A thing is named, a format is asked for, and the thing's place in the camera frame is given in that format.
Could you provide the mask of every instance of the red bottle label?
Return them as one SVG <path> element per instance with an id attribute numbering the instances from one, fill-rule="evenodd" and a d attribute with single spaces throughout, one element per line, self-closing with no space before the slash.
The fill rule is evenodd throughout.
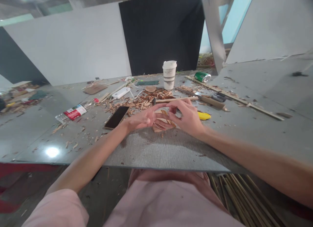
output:
<path id="1" fill-rule="evenodd" d="M 77 105 L 77 106 L 63 112 L 63 114 L 65 114 L 71 120 L 75 120 L 86 112 L 87 112 L 86 109 L 82 105 Z"/>

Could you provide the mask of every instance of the carving knife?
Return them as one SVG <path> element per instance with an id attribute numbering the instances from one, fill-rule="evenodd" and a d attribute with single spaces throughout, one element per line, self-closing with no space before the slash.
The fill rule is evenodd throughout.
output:
<path id="1" fill-rule="evenodd" d="M 191 91 L 187 91 L 187 90 L 184 90 L 184 89 L 181 89 L 181 88 L 176 88 L 176 89 L 181 91 L 181 92 L 183 92 L 183 93 L 186 93 L 188 95 L 191 95 L 191 96 L 194 96 L 194 97 L 198 97 L 201 101 L 209 103 L 209 104 L 215 106 L 216 108 L 218 108 L 220 110 L 224 109 L 224 107 L 225 107 L 224 103 L 218 102 L 218 101 L 213 100 L 211 98 L 203 97 L 201 95 L 197 95 L 197 94 L 195 94 L 195 93 L 193 93 Z"/>

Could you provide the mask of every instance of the wooden handle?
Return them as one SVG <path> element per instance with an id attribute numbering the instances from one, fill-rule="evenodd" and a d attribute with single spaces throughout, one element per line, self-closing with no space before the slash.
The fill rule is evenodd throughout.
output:
<path id="1" fill-rule="evenodd" d="M 201 98 L 202 101 L 206 102 L 206 103 L 209 103 L 213 106 L 215 106 L 216 108 L 222 110 L 224 107 L 225 107 L 225 104 L 224 103 L 221 103 L 219 101 L 216 101 L 216 100 L 213 100 L 211 98 L 207 98 L 207 97 L 202 97 Z"/>
<path id="2" fill-rule="evenodd" d="M 164 99 L 164 100 L 156 100 L 156 103 L 170 102 L 170 101 L 182 100 L 182 99 L 198 100 L 199 98 L 198 97 L 188 97 L 188 98 Z"/>

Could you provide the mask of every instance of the small wooden disc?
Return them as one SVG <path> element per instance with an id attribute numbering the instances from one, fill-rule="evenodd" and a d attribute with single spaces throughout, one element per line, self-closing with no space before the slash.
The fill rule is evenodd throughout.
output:
<path id="1" fill-rule="evenodd" d="M 156 86 L 146 86 L 146 91 L 147 92 L 155 92 L 156 91 Z"/>

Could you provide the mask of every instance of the plastic bottle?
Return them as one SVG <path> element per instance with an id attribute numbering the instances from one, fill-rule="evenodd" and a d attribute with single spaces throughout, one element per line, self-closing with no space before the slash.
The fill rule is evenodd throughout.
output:
<path id="1" fill-rule="evenodd" d="M 62 124 L 69 123 L 83 115 L 87 112 L 87 110 L 91 109 L 95 104 L 97 104 L 99 100 L 97 98 L 91 101 L 84 101 L 81 104 L 57 115 L 55 118 Z"/>

